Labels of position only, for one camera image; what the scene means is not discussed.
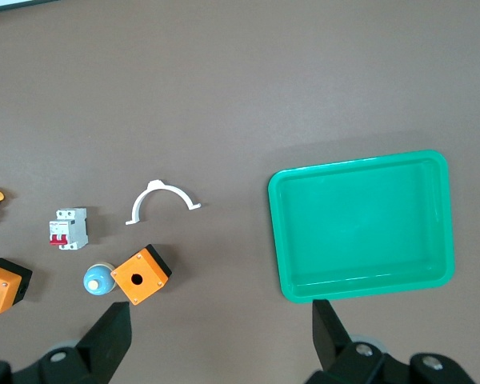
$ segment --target red switch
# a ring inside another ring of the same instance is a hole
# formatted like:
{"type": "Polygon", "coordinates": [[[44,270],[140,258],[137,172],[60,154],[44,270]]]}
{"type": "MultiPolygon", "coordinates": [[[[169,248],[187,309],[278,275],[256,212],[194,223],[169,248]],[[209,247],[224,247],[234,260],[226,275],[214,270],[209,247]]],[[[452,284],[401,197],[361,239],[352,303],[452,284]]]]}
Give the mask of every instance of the red switch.
{"type": "Polygon", "coordinates": [[[65,235],[61,236],[60,240],[57,238],[56,234],[51,235],[50,240],[51,246],[66,246],[67,245],[67,237],[65,235]]]}

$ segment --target metal bolt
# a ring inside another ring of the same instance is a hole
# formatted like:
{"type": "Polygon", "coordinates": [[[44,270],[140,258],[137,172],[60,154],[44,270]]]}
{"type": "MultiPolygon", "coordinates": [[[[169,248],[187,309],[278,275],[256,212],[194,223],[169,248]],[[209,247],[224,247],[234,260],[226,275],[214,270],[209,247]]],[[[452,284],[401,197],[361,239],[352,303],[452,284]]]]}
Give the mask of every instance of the metal bolt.
{"type": "Polygon", "coordinates": [[[56,354],[52,354],[50,361],[51,362],[60,362],[66,358],[66,352],[57,352],[56,354]]]}
{"type": "Polygon", "coordinates": [[[363,356],[367,357],[374,354],[374,352],[367,344],[358,344],[358,346],[355,347],[355,350],[358,352],[358,354],[362,354],[363,356]]]}
{"type": "Polygon", "coordinates": [[[442,364],[434,356],[425,356],[423,359],[423,364],[432,368],[433,370],[442,370],[442,364]]]}

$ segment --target gray table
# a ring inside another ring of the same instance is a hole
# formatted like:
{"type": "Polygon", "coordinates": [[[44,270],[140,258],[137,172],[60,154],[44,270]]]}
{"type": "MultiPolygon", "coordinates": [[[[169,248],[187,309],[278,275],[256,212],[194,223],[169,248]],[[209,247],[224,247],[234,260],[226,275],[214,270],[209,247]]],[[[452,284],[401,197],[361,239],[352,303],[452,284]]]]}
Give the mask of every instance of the gray table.
{"type": "Polygon", "coordinates": [[[436,351],[480,382],[480,1],[63,0],[0,13],[0,257],[34,270],[0,316],[15,369],[125,300],[87,267],[148,243],[170,283],[131,308],[113,383],[303,382],[311,305],[278,286],[266,184],[277,170],[433,148],[450,163],[457,270],[434,290],[334,303],[396,358],[436,351]],[[182,186],[189,212],[151,196],[182,186]],[[90,244],[48,245],[86,206],[90,244]]]}

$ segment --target blue terminal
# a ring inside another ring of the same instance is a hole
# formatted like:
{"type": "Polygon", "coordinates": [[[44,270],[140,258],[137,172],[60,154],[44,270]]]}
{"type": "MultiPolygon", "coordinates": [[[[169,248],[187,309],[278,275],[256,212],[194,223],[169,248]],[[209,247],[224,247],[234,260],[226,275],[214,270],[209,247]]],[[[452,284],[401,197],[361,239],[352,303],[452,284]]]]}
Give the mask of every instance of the blue terminal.
{"type": "Polygon", "coordinates": [[[115,288],[115,280],[110,276],[113,266],[107,263],[95,264],[83,277],[83,286],[87,292],[96,296],[108,294],[115,288]]]}

